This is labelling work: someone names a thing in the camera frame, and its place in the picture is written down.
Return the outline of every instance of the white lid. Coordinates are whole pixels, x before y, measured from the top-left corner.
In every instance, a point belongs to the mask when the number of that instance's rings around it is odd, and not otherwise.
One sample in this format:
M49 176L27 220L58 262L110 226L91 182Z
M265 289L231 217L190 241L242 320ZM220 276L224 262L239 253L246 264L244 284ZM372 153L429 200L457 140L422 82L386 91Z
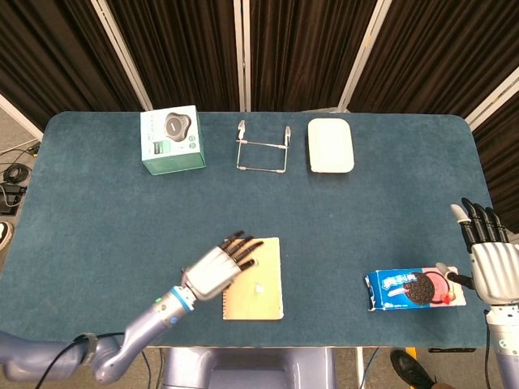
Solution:
M308 148L312 172L348 173L354 168L354 147L346 120L311 120L308 123Z

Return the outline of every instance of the blue package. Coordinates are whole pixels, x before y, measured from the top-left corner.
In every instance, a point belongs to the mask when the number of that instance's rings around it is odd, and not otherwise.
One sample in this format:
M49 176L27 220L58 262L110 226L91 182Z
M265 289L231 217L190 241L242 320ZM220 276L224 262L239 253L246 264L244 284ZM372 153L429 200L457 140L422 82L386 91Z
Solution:
M457 273L455 267L450 270ZM369 310L412 310L466 305L459 284L445 279L435 267L376 270L364 278Z

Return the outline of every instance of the shoe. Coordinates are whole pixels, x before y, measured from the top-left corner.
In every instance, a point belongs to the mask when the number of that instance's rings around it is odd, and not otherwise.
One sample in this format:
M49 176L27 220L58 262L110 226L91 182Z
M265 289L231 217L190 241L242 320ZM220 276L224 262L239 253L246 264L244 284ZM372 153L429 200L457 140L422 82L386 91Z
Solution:
M0 222L0 251L2 251L13 237L13 224Z
M414 389L431 389L435 384L422 365L404 350L391 351L391 363L400 378Z

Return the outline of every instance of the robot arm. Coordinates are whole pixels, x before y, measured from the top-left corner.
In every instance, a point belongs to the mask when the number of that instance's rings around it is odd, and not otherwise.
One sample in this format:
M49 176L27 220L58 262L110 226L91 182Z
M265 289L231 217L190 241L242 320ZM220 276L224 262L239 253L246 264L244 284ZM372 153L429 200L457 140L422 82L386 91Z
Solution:
M107 385L120 379L135 357L191 312L197 300L214 298L228 288L242 271L254 265L254 259L245 259L263 242L246 247L252 239L246 237L235 243L241 235L243 231L235 233L187 268L179 286L157 298L152 306L128 325L122 344L114 336L99 339L92 335L83 337L82 340L88 339L88 342L75 342L64 352L48 373L48 379L70 377L85 360L90 363L99 383ZM0 364L4 365L4 372L10 380L35 381L41 378L65 346L59 342L29 342L0 332Z
M468 215L456 204L451 209L470 254L473 277L456 275L443 263L436 266L447 279L475 289L491 307L486 319L504 387L519 388L519 249L508 242L491 208L468 199L461 202Z

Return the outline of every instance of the yellow notebook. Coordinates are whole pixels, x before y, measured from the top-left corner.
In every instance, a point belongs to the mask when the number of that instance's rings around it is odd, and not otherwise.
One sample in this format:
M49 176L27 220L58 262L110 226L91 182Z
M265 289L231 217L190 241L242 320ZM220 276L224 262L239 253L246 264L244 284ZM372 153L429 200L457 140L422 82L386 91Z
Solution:
M223 293L224 320L279 320L283 317L281 258L279 239L263 241L240 263L254 258L256 264L245 270Z

